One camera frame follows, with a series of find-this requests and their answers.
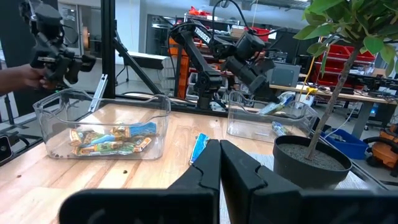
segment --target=clear plastic bin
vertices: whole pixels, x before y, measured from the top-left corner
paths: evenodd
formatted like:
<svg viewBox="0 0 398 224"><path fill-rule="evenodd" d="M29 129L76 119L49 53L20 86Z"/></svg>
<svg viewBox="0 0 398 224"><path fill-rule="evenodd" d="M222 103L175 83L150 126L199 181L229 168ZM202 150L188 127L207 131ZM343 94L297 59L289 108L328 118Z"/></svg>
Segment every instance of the clear plastic bin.
<svg viewBox="0 0 398 224"><path fill-rule="evenodd" d="M242 138L274 142L278 135L272 130L272 122L278 122L290 134L308 137L317 119L317 112L305 103L292 101L273 115L257 112L267 103L245 98L239 92L229 94L227 133Z"/></svg>
<svg viewBox="0 0 398 224"><path fill-rule="evenodd" d="M33 105L47 153L54 158L157 159L162 156L170 100L98 99L67 89Z"/></svg>

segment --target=plant pot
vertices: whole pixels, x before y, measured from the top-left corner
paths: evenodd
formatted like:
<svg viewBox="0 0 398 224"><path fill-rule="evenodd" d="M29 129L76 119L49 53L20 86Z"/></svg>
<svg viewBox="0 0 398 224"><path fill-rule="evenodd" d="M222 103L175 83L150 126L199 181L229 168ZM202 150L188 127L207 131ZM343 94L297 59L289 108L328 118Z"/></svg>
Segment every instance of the plant pot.
<svg viewBox="0 0 398 224"><path fill-rule="evenodd" d="M315 167L299 161L280 148L281 144L295 144L308 147L310 142L311 139L300 136L281 136L275 139L274 150L272 152L274 155L274 172L303 189L334 189L339 182L347 177L353 165L350 159L343 153L321 142L317 143L316 149L318 151L334 158L343 166L341 170L332 170Z"/></svg>

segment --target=tree trunk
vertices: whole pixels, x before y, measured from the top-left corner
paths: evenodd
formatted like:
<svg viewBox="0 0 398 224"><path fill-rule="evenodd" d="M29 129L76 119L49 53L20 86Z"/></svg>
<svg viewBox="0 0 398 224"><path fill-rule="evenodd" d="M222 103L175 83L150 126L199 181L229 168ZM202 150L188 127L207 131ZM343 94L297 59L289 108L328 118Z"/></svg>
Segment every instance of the tree trunk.
<svg viewBox="0 0 398 224"><path fill-rule="evenodd" d="M361 47L362 47L362 44L356 44L354 47L353 53L349 56L349 59L344 64L344 69L341 72L340 79L338 80L336 88L333 91L333 94L331 95L328 105L326 107L325 113L323 114L321 120L319 121L318 126L315 130L315 133L312 137L310 146L308 147L308 154L306 156L307 159L313 159L314 152L315 152L315 146L318 143L319 136L321 135L322 129L323 129L324 125L326 124L326 122L328 121L328 118L330 117L330 114L331 114L333 107L336 103L338 95L340 94L341 89L343 88L343 85L347 80L349 70L353 66L356 57L359 55L359 51L361 50Z"/></svg>

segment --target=potted plant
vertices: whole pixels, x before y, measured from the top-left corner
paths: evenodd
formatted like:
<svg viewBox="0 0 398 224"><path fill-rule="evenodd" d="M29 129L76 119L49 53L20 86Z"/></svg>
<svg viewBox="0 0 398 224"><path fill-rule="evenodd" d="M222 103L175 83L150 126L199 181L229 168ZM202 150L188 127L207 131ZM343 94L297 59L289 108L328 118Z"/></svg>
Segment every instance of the potted plant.
<svg viewBox="0 0 398 224"><path fill-rule="evenodd" d="M398 42L398 0L313 0L303 18L309 25L294 36L296 39L326 37L307 50L314 57L324 54L322 76L330 45L343 40L354 50L345 62L312 139L282 136L275 140L274 171L301 187L330 188L345 179L352 165L340 151L318 142L318 138L359 54L380 53L388 63L386 76L394 68L398 71L397 52L391 45Z"/></svg>

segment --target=blue bin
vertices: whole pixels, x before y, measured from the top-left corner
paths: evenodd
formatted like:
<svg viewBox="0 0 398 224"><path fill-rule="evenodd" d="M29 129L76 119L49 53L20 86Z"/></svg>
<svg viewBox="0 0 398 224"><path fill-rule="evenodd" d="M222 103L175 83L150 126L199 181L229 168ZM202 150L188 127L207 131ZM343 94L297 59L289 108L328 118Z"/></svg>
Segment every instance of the blue bin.
<svg viewBox="0 0 398 224"><path fill-rule="evenodd" d="M369 147L365 142L362 142L361 140L354 137L352 134L349 134L341 129L337 130L335 134L341 136L346 142L336 141L331 137L327 137L326 140L330 144L335 146L350 159L365 159L365 151Z"/></svg>

